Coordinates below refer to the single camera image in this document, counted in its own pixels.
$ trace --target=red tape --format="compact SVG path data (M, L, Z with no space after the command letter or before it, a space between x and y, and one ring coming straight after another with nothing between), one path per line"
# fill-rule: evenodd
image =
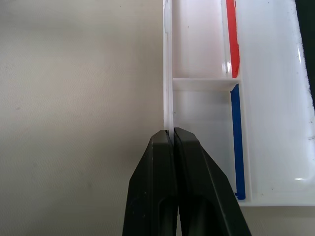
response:
M232 60L232 77L238 76L240 68L240 50L237 41L237 25L236 25L236 3L234 0L226 0L228 33L230 37L230 50Z

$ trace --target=white plastic tray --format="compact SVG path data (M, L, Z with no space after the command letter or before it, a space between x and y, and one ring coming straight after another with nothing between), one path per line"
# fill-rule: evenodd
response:
M239 84L244 206L315 205L315 114L293 1L164 0L164 124L193 132L236 192L230 91Z

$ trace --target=beige background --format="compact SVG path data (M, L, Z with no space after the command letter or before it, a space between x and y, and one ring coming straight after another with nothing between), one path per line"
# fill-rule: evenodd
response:
M0 236L121 235L162 60L162 0L0 0ZM314 235L314 208L243 212L253 235Z

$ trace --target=blue strip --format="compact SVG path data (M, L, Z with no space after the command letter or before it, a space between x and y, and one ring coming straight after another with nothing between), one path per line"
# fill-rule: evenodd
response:
M232 100L232 119L234 136L234 155L235 155L235 174L236 174L236 196L239 200L244 200L245 178L243 161L243 141L242 141L242 122L239 85L231 91Z

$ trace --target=red strip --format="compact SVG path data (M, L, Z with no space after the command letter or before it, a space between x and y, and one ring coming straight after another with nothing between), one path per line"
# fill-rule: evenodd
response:
M236 3L234 0L226 0L228 33L230 37L230 50L232 60L232 77L236 78L240 68L240 50L237 42Z

